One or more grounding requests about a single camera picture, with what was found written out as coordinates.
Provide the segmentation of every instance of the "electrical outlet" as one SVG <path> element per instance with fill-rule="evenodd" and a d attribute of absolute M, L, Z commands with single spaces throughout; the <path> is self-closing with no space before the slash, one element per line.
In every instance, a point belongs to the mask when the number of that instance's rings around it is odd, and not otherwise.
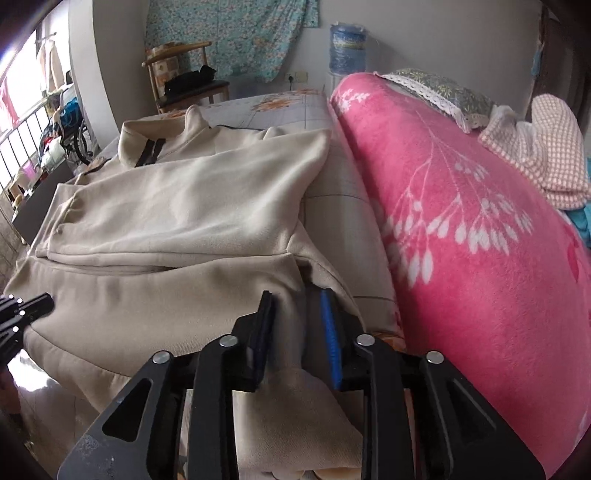
<path fill-rule="evenodd" d="M 295 79 L 298 83 L 307 83 L 308 82 L 308 72 L 296 72 Z"/>

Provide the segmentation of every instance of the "wall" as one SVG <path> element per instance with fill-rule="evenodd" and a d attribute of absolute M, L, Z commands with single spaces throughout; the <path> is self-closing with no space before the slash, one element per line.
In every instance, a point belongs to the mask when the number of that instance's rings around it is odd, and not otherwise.
<path fill-rule="evenodd" d="M 538 0 L 320 0 L 321 28 L 304 29 L 284 71 L 308 71 L 307 86 L 322 89 L 330 25 L 359 23 L 372 36 L 368 71 L 418 67 L 524 113 L 540 11 Z"/>
<path fill-rule="evenodd" d="M 41 36 L 45 37 L 52 33 L 57 34 L 51 39 L 56 43 L 57 54 L 60 58 L 61 69 L 64 74 L 70 70 L 70 35 L 68 26 L 69 5 L 69 0 L 63 0 L 45 17 L 45 20 L 43 20 L 43 23 L 41 24 Z"/>
<path fill-rule="evenodd" d="M 92 24 L 92 0 L 70 0 L 70 56 L 76 87 L 82 98 L 86 119 L 101 148 L 119 131 L 100 73 Z"/>
<path fill-rule="evenodd" d="M 70 0 L 70 50 L 77 87 L 101 148 L 124 121 L 157 113 L 141 63 L 149 0 Z"/>
<path fill-rule="evenodd" d="M 591 157 L 591 122 L 589 122 L 587 133 L 585 133 L 585 154 Z"/>
<path fill-rule="evenodd" d="M 145 61 L 148 0 L 94 0 L 96 54 L 117 127 L 157 112 Z"/>

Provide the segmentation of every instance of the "floral curtain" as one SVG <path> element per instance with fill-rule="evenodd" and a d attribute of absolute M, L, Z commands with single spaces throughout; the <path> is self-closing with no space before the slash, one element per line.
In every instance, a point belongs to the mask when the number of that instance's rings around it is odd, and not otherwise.
<path fill-rule="evenodd" d="M 319 0 L 152 0 L 146 48 L 212 40 L 207 61 L 218 79 L 270 82 L 303 27 L 319 26 Z M 197 52 L 190 68 L 200 67 Z"/>

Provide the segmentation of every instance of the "beige sweatshirt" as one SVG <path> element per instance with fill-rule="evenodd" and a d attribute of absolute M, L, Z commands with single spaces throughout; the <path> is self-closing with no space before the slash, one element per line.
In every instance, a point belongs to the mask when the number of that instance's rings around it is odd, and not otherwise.
<path fill-rule="evenodd" d="M 304 281 L 334 289 L 359 314 L 298 220 L 330 134 L 282 133 L 209 128 L 197 107 L 125 123 L 118 157 L 58 188 L 6 291 L 54 297 L 55 311 L 26 331 L 26 349 L 102 410 L 152 353 L 198 351 L 269 290 L 278 309 L 265 379 L 255 394 L 235 393 L 240 469 L 358 467 L 361 434 L 301 368 Z M 158 161 L 135 167 L 158 138 Z"/>

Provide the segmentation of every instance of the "pink checkered cloth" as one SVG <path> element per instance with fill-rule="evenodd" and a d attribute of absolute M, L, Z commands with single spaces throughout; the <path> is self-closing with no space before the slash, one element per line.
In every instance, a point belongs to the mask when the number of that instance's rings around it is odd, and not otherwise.
<path fill-rule="evenodd" d="M 583 135 L 569 106 L 553 95 L 534 98 L 532 123 L 508 106 L 493 110 L 479 142 L 529 178 L 556 208 L 576 210 L 591 197 Z"/>

